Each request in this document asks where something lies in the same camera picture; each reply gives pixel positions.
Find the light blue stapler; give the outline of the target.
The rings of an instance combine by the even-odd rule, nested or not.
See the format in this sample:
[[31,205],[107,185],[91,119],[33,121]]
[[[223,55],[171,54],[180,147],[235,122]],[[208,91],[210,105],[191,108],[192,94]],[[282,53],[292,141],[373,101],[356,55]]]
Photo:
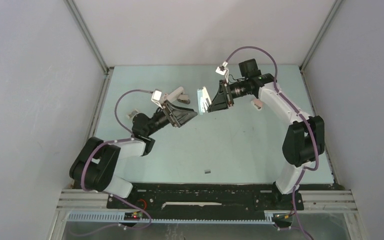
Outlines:
[[198,114],[203,115],[208,112],[209,107],[212,104],[208,90],[205,86],[197,90],[197,103],[198,103]]

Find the pink stapler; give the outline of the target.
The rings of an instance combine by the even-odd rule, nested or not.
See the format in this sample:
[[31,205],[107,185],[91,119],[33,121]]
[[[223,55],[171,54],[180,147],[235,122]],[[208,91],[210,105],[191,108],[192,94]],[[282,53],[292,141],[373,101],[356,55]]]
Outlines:
[[259,99],[253,99],[250,103],[257,111],[261,111],[264,106],[264,103]]

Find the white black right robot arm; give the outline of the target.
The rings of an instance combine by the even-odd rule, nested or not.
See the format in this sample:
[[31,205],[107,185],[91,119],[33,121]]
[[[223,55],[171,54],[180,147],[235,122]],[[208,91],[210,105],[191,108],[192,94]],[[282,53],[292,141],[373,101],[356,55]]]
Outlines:
[[284,209],[291,202],[290,194],[297,190],[302,179],[302,172],[311,170],[312,163],[318,163],[318,157],[325,149],[325,124],[320,116],[311,116],[291,101],[277,84],[275,77],[262,74],[255,59],[239,64],[242,80],[230,83],[228,63],[224,61],[215,72],[224,76],[219,81],[219,88],[210,98],[206,88],[200,91],[200,111],[211,113],[233,107],[234,100],[253,95],[256,108],[268,106],[277,117],[288,125],[282,145],[286,160],[279,178],[275,181],[277,191],[271,194],[271,204],[277,209]]

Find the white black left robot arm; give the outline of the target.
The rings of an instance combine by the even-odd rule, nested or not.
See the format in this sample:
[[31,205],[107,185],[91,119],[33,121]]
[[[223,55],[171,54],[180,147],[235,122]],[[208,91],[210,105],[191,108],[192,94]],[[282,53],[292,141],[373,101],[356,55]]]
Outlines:
[[69,176],[78,181],[84,191],[117,195],[125,208],[133,208],[138,194],[132,191],[131,182],[116,175],[118,161],[148,155],[155,144],[152,134],[167,125],[180,128],[197,115],[193,109],[176,106],[167,100],[152,117],[137,113],[132,119],[131,137],[109,141],[89,138],[70,167]]

